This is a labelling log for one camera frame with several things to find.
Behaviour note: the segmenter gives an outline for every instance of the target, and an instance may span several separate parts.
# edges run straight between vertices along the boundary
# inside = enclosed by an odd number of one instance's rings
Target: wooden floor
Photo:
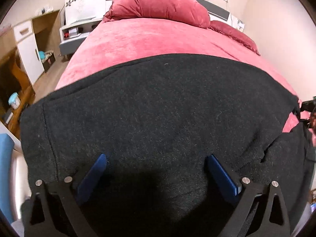
[[[57,57],[56,61],[53,63],[47,73],[43,73],[40,78],[34,83],[34,102],[39,101],[40,99],[55,90],[61,75],[68,65],[68,62],[69,61],[65,60],[64,57]]]

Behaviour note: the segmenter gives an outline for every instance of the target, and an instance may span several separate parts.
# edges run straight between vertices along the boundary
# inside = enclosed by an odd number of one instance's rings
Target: drawer handle
[[[38,53],[37,53],[37,50],[36,50],[36,49],[35,49],[35,53],[36,53],[37,60],[39,61],[40,59],[39,59],[39,55],[38,55]]]
[[[27,34],[27,33],[28,33],[28,28],[25,28],[25,29],[23,29],[23,30],[20,31],[20,34],[21,34],[21,35],[25,35],[25,34]]]

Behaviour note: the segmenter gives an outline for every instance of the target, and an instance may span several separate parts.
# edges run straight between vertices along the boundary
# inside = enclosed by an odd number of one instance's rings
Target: pink fabric
[[[235,40],[210,29],[146,18],[100,23],[73,55],[56,89],[120,63],[168,53],[205,54],[241,61],[267,72],[297,95],[271,64]],[[297,118],[290,113],[283,132],[297,124]]]
[[[103,21],[132,18],[167,19],[208,28],[207,9],[196,0],[113,0]]]
[[[260,55],[256,43],[250,37],[238,31],[237,29],[234,29],[230,25],[227,25],[226,23],[218,20],[212,20],[210,22],[209,28],[223,35],[226,35],[231,39],[234,39],[235,41],[241,43],[244,47],[247,47],[248,49],[254,51],[256,54]]]

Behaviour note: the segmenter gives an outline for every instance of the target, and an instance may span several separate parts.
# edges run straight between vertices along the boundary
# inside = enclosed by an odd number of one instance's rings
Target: cabinet door
[[[26,74],[33,85],[44,72],[44,67],[37,49],[35,35],[32,34],[25,38],[18,43],[17,46]]]

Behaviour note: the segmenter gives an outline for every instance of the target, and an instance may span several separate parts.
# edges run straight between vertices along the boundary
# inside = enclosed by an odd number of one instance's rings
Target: blue gripper pad
[[[208,170],[212,174],[224,200],[232,205],[236,205],[239,201],[238,194],[241,192],[241,188],[233,182],[213,154],[206,159]]]
[[[76,201],[79,206],[88,201],[93,189],[103,175],[105,168],[106,156],[101,154],[78,185]]]

